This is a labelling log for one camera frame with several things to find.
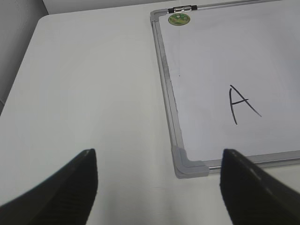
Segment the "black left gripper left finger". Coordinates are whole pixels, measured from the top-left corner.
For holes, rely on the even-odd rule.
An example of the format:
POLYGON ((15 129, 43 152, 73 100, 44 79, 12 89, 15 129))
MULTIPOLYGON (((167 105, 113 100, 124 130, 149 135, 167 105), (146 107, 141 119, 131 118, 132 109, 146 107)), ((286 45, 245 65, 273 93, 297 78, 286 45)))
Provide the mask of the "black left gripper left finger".
POLYGON ((0 207, 2 225, 84 225, 98 191, 97 157, 84 150, 45 181, 0 207))

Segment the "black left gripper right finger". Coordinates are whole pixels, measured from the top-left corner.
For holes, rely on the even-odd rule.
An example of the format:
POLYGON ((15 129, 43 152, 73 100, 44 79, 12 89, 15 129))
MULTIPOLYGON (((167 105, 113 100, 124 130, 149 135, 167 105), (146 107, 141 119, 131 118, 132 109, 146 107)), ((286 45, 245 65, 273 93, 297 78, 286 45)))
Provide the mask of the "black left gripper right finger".
POLYGON ((236 150, 223 151, 220 191, 234 225, 300 223, 300 194, 236 150))

